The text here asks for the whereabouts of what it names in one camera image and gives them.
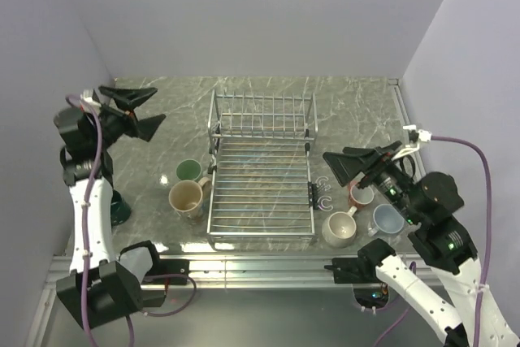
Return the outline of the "pink coffee mug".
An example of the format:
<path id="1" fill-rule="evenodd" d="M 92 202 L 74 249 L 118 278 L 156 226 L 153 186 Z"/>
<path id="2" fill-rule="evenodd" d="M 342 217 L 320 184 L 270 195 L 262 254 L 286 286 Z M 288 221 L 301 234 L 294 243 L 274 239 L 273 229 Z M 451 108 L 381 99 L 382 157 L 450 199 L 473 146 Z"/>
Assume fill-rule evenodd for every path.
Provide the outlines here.
<path id="1" fill-rule="evenodd" d="M 370 205 L 375 198 L 375 193 L 372 187 L 365 188 L 358 187 L 356 181 L 351 181 L 348 184 L 348 204 L 349 207 L 357 207 L 359 210 Z"/>

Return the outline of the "white speckled round mug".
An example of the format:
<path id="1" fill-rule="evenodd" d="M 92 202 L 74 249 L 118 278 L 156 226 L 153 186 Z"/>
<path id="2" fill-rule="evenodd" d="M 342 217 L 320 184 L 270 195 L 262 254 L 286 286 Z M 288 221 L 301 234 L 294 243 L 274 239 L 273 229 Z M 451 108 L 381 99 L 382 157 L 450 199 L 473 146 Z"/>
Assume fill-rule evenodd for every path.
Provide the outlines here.
<path id="1" fill-rule="evenodd" d="M 322 224 L 322 237 L 332 248 L 345 248 L 351 245 L 356 237 L 358 225 L 354 218 L 358 211 L 351 206 L 348 211 L 338 211 L 328 216 Z"/>

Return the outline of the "light green cup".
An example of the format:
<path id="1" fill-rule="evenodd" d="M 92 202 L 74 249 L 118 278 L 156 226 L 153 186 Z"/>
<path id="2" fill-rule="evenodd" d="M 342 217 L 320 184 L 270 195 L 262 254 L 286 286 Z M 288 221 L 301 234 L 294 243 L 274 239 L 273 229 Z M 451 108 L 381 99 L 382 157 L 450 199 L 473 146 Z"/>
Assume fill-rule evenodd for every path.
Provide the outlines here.
<path id="1" fill-rule="evenodd" d="M 202 177 L 202 165 L 197 160 L 185 159 L 177 165 L 175 174 L 178 180 L 199 181 Z"/>

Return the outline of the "beige patterned mug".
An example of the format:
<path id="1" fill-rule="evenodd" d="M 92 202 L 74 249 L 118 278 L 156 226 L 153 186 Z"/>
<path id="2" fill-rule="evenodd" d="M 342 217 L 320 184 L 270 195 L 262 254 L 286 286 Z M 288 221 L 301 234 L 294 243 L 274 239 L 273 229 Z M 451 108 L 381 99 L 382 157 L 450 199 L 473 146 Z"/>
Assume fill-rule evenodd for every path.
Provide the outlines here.
<path id="1" fill-rule="evenodd" d="M 182 180 L 175 184 L 168 200 L 175 213 L 183 220 L 198 223 L 203 216 L 203 203 L 210 196 L 212 180 L 202 177 L 199 181 Z"/>

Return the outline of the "dark teal mug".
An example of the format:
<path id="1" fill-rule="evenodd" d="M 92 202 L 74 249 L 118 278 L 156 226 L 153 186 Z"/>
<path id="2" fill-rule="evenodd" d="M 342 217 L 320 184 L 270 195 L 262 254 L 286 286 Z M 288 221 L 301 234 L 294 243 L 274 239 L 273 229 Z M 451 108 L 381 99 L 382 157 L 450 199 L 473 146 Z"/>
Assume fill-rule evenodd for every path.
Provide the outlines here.
<path id="1" fill-rule="evenodd" d="M 132 208 L 124 200 L 122 195 L 114 190 L 110 202 L 110 224 L 112 227 L 119 226 L 130 218 Z"/>

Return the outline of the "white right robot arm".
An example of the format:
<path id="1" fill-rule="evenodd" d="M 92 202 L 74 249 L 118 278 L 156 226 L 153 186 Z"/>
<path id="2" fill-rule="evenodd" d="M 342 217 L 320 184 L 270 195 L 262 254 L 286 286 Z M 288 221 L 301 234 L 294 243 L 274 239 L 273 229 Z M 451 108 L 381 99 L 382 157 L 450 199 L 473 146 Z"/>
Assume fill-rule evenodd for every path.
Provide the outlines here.
<path id="1" fill-rule="evenodd" d="M 353 260 L 333 259 L 329 270 L 338 283 L 379 281 L 398 293 L 431 327 L 445 346 L 517 346 L 486 284 L 488 262 L 480 261 L 470 234 L 455 212 L 464 206 L 454 178 L 438 171 L 414 180 L 404 159 L 423 140 L 396 141 L 372 149 L 345 147 L 323 159 L 341 186 L 359 176 L 356 186 L 375 187 L 400 217 L 416 230 L 408 235 L 419 257 L 431 268 L 451 301 L 446 302 L 406 265 L 385 241 L 363 246 Z"/>

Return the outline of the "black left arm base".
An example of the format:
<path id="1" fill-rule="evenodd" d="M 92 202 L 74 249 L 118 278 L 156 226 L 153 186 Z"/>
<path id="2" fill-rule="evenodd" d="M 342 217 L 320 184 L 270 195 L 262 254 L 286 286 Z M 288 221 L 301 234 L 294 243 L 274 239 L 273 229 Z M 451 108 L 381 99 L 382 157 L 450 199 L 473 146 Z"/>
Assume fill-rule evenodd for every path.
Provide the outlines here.
<path id="1" fill-rule="evenodd" d="M 159 265 L 152 267 L 141 282 L 144 308 L 159 308 L 165 303 L 171 288 L 190 285 L 189 271 L 188 259 L 161 259 Z"/>

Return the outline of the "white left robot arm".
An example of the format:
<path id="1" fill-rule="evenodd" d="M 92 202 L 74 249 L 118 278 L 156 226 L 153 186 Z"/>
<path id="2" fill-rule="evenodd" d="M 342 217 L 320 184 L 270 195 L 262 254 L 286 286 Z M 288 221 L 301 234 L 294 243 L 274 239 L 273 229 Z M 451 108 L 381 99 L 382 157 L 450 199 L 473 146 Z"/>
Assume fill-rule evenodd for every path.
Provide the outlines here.
<path id="1" fill-rule="evenodd" d="M 154 87 L 101 86 L 89 98 L 68 96 L 54 117 L 63 139 L 59 160 L 74 210 L 74 247 L 68 276 L 56 292 L 76 322 L 91 332 L 141 310 L 141 282 L 163 276 L 151 241 L 116 253 L 112 241 L 113 162 L 108 149 L 122 136 L 150 141 L 164 114 L 138 119 L 135 109 L 157 93 Z"/>

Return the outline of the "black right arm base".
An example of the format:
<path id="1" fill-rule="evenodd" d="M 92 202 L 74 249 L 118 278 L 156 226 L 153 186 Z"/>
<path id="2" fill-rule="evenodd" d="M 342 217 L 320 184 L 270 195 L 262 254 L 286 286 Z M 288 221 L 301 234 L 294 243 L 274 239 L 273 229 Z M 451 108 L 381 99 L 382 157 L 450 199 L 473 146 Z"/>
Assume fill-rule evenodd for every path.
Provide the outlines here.
<path id="1" fill-rule="evenodd" d="M 375 277 L 358 258 L 333 258 L 323 267 L 335 284 L 351 284 L 354 303 L 360 309 L 383 310 L 389 303 L 388 286 Z"/>

